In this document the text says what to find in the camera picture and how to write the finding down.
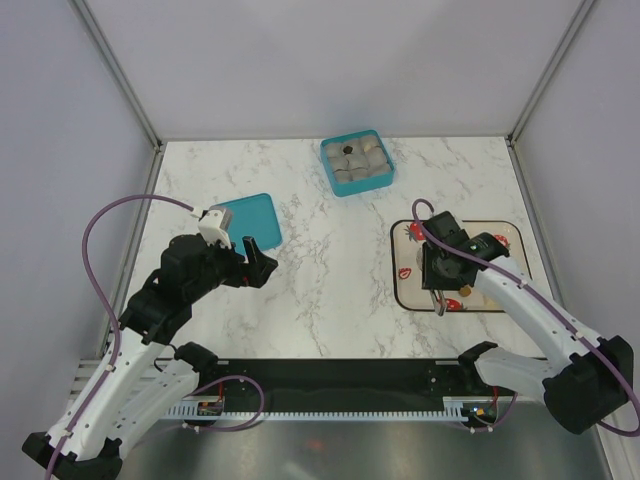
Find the metal tongs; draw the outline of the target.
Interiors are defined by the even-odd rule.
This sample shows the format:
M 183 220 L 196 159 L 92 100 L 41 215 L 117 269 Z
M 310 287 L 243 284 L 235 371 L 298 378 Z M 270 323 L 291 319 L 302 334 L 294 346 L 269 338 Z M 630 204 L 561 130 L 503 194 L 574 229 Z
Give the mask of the metal tongs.
M 442 290 L 431 290 L 430 297 L 434 305 L 434 312 L 442 317 L 448 310 L 447 298 Z

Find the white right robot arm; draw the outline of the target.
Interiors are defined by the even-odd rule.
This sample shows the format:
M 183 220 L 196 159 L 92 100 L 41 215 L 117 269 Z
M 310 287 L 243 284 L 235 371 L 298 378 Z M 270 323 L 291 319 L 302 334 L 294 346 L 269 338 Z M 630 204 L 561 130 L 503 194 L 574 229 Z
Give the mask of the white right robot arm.
M 425 237 L 423 286 L 436 292 L 469 286 L 495 301 L 543 353 L 536 359 L 481 342 L 459 357 L 457 382 L 469 394 L 489 386 L 544 404 L 567 431 L 594 425 L 624 437 L 605 418 L 626 404 L 637 406 L 634 352 L 620 336 L 606 339 L 541 293 L 494 235 L 471 237 L 448 211 L 415 224 Z

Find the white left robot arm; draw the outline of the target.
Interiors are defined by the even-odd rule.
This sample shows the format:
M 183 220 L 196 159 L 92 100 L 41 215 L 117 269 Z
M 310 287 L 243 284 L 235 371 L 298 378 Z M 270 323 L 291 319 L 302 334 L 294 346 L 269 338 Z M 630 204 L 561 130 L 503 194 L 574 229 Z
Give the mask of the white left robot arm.
M 131 393 L 139 378 L 191 319 L 194 304 L 220 286 L 262 287 L 278 263 L 251 237 L 245 252 L 202 235 L 181 235 L 114 323 L 114 338 L 89 382 L 62 418 L 34 432 L 23 452 L 48 479 L 114 479 L 147 430 L 185 396 L 208 394 L 219 380 L 217 356 L 188 342 L 151 385 Z

